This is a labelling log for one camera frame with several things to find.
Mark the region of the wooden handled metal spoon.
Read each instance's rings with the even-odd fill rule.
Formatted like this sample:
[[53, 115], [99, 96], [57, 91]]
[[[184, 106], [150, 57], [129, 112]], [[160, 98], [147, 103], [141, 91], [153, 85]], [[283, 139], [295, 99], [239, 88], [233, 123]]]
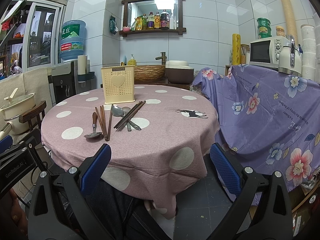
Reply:
[[100, 137], [102, 135], [101, 132], [97, 132], [97, 120], [98, 120], [97, 113], [93, 112], [93, 114], [92, 114], [92, 129], [93, 129], [93, 131], [92, 131], [92, 133], [84, 135], [84, 137], [86, 139], [94, 139], [94, 138]]

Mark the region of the dark chopstick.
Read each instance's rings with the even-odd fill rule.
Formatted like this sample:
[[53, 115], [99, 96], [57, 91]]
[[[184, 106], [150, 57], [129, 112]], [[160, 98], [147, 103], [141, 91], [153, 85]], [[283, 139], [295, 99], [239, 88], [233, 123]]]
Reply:
[[139, 106], [142, 104], [142, 101], [139, 101], [132, 109], [130, 109], [126, 114], [124, 113], [124, 110], [122, 108], [113, 106], [112, 109], [114, 109], [115, 111], [118, 111], [120, 113], [120, 111], [122, 111], [124, 113], [124, 115], [122, 116], [122, 118], [117, 122], [117, 124], [114, 126], [115, 129], [120, 128], [123, 123], [127, 123], [129, 122], [129, 119], [133, 117], [134, 114], [136, 114], [137, 109], [139, 108]]
[[125, 115], [115, 126], [114, 128], [115, 129], [119, 129], [123, 126], [125, 126], [126, 124], [130, 124], [134, 129], [137, 129], [137, 130], [141, 130], [141, 128], [133, 123], [131, 121], [131, 118], [133, 118], [137, 112], [144, 106], [144, 104], [146, 103], [146, 101], [140, 101], [139, 103], [137, 103], [128, 113], [127, 115]]
[[145, 105], [146, 101], [139, 102], [133, 109], [131, 109], [126, 116], [124, 116], [117, 124], [114, 126], [115, 129], [119, 129], [124, 126], [131, 118], [133, 118], [138, 111]]

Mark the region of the large stainless steel spoon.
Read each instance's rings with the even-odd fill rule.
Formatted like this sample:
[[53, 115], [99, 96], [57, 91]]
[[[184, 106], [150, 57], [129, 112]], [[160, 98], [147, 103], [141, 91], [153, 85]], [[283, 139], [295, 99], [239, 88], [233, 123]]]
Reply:
[[[119, 106], [113, 105], [111, 107], [111, 113], [116, 116], [116, 117], [124, 117], [125, 115], [127, 115], [127, 113], [131, 110], [130, 107], [122, 107], [120, 108]], [[125, 125], [127, 126], [127, 131], [131, 132], [131, 128], [133, 127], [134, 129], [140, 131], [141, 128], [135, 124], [134, 122], [132, 122], [131, 120], [127, 121], [125, 123]]]

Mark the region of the translucent plastic spoon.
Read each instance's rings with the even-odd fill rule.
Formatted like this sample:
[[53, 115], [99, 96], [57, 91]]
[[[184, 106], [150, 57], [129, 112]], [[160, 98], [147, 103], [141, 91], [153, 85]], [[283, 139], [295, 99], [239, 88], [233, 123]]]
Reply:
[[[122, 110], [123, 110], [123, 112], [124, 112], [124, 115], [127, 115], [128, 112], [130, 111], [130, 109], [131, 109], [130, 107], [123, 107]], [[131, 132], [132, 129], [131, 129], [131, 125], [130, 125], [129, 122], [126, 123], [126, 126], [127, 126], [127, 131], [128, 131], [128, 132]]]

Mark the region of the purple floral cloth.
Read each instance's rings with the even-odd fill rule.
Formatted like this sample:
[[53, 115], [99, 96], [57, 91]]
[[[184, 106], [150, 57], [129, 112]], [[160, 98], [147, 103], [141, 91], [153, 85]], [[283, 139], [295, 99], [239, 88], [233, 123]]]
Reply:
[[227, 75], [204, 68], [193, 84], [217, 111], [217, 142], [243, 166], [281, 172], [288, 190], [316, 182], [319, 84], [246, 64], [231, 66]]

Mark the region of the water dispenser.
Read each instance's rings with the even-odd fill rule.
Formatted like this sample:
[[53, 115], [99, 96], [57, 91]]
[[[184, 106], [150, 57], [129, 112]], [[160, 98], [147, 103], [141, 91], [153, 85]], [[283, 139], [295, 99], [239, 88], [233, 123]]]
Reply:
[[55, 103], [58, 104], [76, 94], [91, 90], [94, 78], [95, 72], [90, 71], [89, 64], [86, 74], [78, 74], [77, 60], [54, 65], [51, 69], [50, 81], [53, 84]]

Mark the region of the pink polka dot tablecloth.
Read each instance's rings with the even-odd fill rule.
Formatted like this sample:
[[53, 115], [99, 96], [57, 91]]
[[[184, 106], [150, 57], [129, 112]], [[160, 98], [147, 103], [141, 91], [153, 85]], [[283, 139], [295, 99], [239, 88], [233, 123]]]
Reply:
[[[112, 151], [103, 180], [130, 196], [150, 200], [165, 218], [176, 213], [176, 196], [207, 174], [203, 156], [219, 130], [217, 111], [189, 90], [140, 85], [143, 107], [132, 118], [139, 129], [112, 129]], [[42, 143], [53, 161], [68, 169], [95, 155], [101, 139], [88, 140], [92, 114], [105, 103], [102, 89], [83, 92], [54, 106], [45, 116]]]

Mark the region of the blue water jug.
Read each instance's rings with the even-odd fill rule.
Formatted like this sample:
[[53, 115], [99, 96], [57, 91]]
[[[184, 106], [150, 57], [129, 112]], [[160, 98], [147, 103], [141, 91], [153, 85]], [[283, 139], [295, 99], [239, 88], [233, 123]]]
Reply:
[[86, 23], [82, 20], [67, 21], [62, 25], [59, 57], [63, 61], [76, 60], [84, 55]]

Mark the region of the yellow soap bottle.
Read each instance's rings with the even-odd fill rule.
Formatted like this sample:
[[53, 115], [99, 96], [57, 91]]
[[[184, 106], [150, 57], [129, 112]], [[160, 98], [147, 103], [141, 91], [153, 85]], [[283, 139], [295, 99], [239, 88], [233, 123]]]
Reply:
[[133, 54], [131, 55], [131, 59], [127, 62], [127, 65], [128, 66], [136, 66], [137, 65], [136, 59]]

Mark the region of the brown white rice cooker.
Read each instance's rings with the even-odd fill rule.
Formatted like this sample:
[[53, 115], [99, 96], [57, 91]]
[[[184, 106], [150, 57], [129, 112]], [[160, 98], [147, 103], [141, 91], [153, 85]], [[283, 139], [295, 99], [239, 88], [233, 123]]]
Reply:
[[165, 65], [165, 77], [169, 83], [191, 84], [194, 79], [194, 68], [187, 61], [170, 60]]

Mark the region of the green hanging packet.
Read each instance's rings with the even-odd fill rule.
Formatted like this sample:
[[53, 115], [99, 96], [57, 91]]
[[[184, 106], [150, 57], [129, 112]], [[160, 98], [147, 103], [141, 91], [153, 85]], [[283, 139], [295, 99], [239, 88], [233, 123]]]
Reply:
[[111, 15], [109, 20], [109, 32], [112, 33], [113, 35], [116, 35], [118, 31], [119, 29], [117, 27], [116, 18]]

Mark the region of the yellow roll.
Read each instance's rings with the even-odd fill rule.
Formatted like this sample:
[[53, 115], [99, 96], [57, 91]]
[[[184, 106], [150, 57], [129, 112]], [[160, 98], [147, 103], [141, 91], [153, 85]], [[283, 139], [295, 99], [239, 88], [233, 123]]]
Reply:
[[232, 34], [232, 65], [241, 63], [241, 36]]

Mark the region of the bronze faucet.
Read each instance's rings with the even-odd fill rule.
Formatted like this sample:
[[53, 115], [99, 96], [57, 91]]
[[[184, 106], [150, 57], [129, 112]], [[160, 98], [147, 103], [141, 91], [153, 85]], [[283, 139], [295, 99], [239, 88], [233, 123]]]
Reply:
[[166, 52], [161, 52], [161, 56], [156, 57], [155, 60], [161, 60], [161, 65], [165, 65], [167, 61]]

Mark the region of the white stacked containers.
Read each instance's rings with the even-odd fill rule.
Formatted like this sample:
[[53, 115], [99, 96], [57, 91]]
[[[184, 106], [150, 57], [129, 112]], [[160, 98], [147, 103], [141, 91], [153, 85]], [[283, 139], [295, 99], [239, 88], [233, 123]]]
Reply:
[[319, 83], [319, 25], [300, 26], [302, 34], [302, 77]]

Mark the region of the stack of paper cups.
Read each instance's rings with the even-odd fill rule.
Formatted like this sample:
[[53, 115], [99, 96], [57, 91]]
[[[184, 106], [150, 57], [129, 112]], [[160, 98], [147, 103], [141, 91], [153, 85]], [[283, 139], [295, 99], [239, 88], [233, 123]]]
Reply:
[[298, 34], [296, 28], [296, 19], [293, 12], [293, 7], [290, 0], [281, 0], [283, 6], [283, 12], [286, 21], [287, 36], [292, 35], [295, 38], [295, 42], [298, 42]]

